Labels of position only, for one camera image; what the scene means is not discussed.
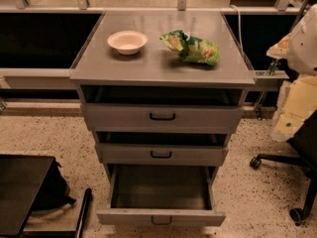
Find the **grey bottom drawer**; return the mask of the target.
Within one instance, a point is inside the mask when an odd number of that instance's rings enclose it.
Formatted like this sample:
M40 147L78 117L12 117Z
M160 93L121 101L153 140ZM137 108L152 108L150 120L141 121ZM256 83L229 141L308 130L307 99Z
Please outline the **grey bottom drawer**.
M106 207L97 211L105 225L219 226L215 210L216 169L198 166L116 165Z

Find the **grey drawer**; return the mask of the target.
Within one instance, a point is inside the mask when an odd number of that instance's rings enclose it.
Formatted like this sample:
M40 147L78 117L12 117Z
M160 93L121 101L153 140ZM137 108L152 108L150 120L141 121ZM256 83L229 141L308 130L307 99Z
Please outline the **grey drawer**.
M228 154L225 147L97 144L104 164L221 167Z
M89 130L155 133L232 134L243 114L239 107L97 103L81 111Z
M105 225L219 226L215 210L216 169L198 166L116 165L106 207L97 211Z

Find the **grey drawer cabinet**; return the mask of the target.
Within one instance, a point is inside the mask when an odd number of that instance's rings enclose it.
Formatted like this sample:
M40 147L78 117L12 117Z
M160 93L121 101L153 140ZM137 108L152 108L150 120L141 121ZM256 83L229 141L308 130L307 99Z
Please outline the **grey drawer cabinet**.
M219 45L214 65L182 61L160 40L181 29ZM136 31L148 42L138 53L120 55L107 40ZM255 81L225 19L217 12L109 11L72 72L82 104L239 107ZM91 131L97 144L225 147L232 134Z

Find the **grey top drawer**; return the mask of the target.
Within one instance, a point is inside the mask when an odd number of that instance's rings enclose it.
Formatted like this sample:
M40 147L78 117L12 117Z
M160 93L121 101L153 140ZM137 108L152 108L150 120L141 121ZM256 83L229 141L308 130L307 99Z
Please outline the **grey top drawer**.
M239 107L97 103L81 111L89 130L155 133L232 134L243 114Z

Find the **grey middle drawer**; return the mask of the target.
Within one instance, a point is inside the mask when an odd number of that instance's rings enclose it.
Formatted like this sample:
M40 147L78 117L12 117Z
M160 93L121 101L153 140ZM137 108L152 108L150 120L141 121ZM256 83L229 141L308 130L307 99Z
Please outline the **grey middle drawer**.
M228 154L225 147L97 144L104 164L221 167Z

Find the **green chip bag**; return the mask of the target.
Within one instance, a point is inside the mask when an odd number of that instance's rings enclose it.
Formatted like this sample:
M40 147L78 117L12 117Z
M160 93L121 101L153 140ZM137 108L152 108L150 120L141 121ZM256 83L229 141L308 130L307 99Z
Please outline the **green chip bag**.
M182 30L162 34L159 38L182 61L216 65L220 60L220 48L216 44L187 35Z

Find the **white bowl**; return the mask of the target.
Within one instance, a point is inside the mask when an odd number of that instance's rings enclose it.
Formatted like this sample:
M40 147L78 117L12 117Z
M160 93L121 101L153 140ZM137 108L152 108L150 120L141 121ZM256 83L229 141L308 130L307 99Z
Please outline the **white bowl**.
M112 34L108 40L108 45L116 50L120 55L135 55L148 42L148 37L136 31L121 31Z

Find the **dark backpack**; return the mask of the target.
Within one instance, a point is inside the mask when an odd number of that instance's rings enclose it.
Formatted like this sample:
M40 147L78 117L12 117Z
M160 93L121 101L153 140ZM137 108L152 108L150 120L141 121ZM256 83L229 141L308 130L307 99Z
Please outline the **dark backpack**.
M76 200L69 196L70 187L59 168L60 164L53 161L33 203L33 211L52 210L76 203Z

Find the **black office chair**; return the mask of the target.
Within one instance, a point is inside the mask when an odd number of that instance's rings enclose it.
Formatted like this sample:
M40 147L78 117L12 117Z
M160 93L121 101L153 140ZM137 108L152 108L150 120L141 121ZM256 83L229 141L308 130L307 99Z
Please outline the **black office chair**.
M310 179L304 206L291 208L289 215L296 226L305 220L311 212L317 194L317 111L315 111L290 138L287 143L296 151L297 157L258 154L250 161L250 166L257 170L262 160L299 166Z

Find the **metal diagonal rod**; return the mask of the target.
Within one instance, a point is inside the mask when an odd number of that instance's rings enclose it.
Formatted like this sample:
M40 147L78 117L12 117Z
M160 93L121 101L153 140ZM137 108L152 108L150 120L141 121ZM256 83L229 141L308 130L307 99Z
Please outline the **metal diagonal rod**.
M308 0L304 0L301 4L300 10L296 16L296 19L291 27L290 32L296 26L296 24L303 18L303 11L306 9L306 5L308 4ZM256 84L260 87L260 96L254 105L254 109L256 111L257 117L259 119L262 118L262 106L263 101L266 98L266 95L269 91L269 85L277 80L281 79L281 73L279 72L277 75L274 75L275 70L278 68L279 62L282 59L273 59L272 63L269 66L268 70L263 70L255 73L256 76Z

